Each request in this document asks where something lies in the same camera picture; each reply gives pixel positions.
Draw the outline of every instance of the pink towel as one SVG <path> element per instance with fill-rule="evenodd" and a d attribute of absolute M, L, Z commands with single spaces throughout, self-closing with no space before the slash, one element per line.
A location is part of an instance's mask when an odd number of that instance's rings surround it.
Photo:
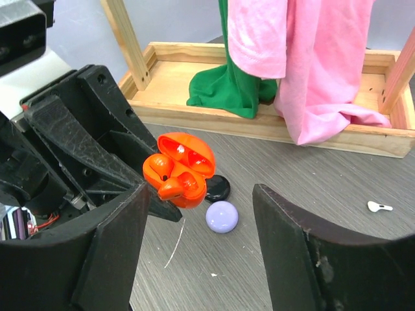
<path fill-rule="evenodd" d="M 235 64 L 282 78 L 274 106 L 296 144 L 320 143 L 350 123 L 391 127 L 352 104 L 361 82 L 374 0 L 229 0 Z"/>

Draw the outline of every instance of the green cloth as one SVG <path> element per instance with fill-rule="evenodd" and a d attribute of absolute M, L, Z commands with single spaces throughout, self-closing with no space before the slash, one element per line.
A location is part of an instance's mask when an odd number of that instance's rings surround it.
<path fill-rule="evenodd" d="M 275 80 L 262 80 L 240 70 L 228 51 L 228 0 L 219 0 L 226 65 L 197 73 L 189 85 L 188 106 L 219 108 L 253 119 L 259 101 L 271 101 L 277 91 Z"/>

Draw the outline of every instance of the hanging towel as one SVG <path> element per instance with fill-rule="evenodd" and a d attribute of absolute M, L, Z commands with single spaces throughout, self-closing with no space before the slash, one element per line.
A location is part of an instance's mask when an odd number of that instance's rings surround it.
<path fill-rule="evenodd" d="M 321 143 L 347 125 L 391 127 L 352 104 L 361 82 L 374 0 L 229 0 L 232 60 L 282 78 L 274 101 L 296 144 Z"/>
<path fill-rule="evenodd" d="M 277 91 L 275 80 L 261 80 L 240 70 L 228 53 L 228 0 L 219 0 L 226 65 L 197 73 L 189 84 L 188 106 L 219 108 L 252 119 L 259 101 L 270 102 Z"/>

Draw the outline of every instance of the wooden rack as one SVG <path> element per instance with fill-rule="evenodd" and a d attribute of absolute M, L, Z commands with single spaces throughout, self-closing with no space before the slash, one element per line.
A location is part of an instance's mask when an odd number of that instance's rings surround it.
<path fill-rule="evenodd" d="M 143 122 L 292 143 L 272 105 L 259 105 L 254 119 L 186 106 L 192 77 L 226 63 L 223 44 L 152 42 L 141 52 L 123 0 L 101 0 L 101 4 L 129 68 L 119 87 Z M 415 28 L 401 52 L 367 50 L 354 103 L 382 113 L 393 128 L 351 124 L 313 146 L 405 157 L 415 145 L 409 88 L 414 72 Z"/>

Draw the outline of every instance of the white spoon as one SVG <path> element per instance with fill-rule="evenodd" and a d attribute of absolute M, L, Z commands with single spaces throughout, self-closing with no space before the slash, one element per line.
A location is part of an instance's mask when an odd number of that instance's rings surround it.
<path fill-rule="evenodd" d="M 368 207 L 369 207 L 369 210 L 371 212 L 374 212 L 374 213 L 376 213 L 377 211 L 380 211 L 381 209 L 384 209 L 386 211 L 393 211 L 393 209 L 394 209 L 392 206 L 386 206 L 386 205 L 378 204 L 378 203 L 375 203 L 373 201 L 368 202 Z"/>

